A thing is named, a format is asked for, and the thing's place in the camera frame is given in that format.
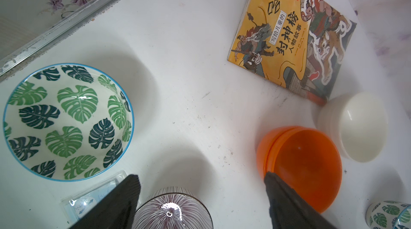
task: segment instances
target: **white tabletop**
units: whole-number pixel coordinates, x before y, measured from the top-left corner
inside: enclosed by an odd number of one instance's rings
[[[357,22],[348,0],[325,1]],[[125,89],[136,126],[114,166],[71,183],[28,172],[1,137],[0,227],[67,228],[60,201],[125,170],[139,175],[141,201],[162,186],[183,186],[204,202],[215,228],[271,228],[256,144],[279,126],[315,127],[319,107],[226,60],[245,2],[121,0],[2,82],[0,106],[39,68],[87,64]],[[362,90],[384,101],[388,143],[369,163],[342,158],[341,189],[323,214],[339,228],[367,228],[364,215],[373,199],[411,203],[411,124],[359,24],[332,96]]]

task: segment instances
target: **stacked bowls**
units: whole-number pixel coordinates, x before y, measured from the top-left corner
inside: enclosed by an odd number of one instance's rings
[[[276,173],[317,212],[336,198],[342,180],[341,158],[321,131],[290,126],[270,131],[257,149],[257,168],[264,179]]]

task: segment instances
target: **ceramic bowl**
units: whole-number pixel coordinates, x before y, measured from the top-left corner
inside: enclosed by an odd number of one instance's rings
[[[126,151],[134,117],[123,89],[107,74],[81,64],[55,64],[24,79],[3,117],[18,162],[51,180],[102,173]]]
[[[368,92],[331,100],[321,109],[317,126],[334,141],[342,156],[358,162],[373,160],[387,141],[383,103]]]
[[[280,176],[319,213],[331,206],[342,181],[336,146],[323,132],[305,127],[278,137],[268,154],[267,171]]]
[[[370,229],[411,228],[411,205],[399,201],[378,201],[372,203],[365,214]]]
[[[207,208],[182,187],[166,187],[148,198],[134,216],[133,229],[212,229]]]

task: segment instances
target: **book cover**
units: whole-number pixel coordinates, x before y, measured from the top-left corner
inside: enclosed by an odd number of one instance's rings
[[[355,27],[324,0],[248,0],[228,61],[324,105]]]

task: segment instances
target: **leaf-patterned cup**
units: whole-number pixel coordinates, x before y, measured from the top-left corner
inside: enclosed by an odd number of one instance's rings
[[[107,74],[81,64],[44,67],[24,79],[5,107],[3,130],[15,158],[51,180],[83,180],[121,158],[133,109]]]
[[[371,229],[411,229],[411,205],[399,201],[372,203],[365,221]]]

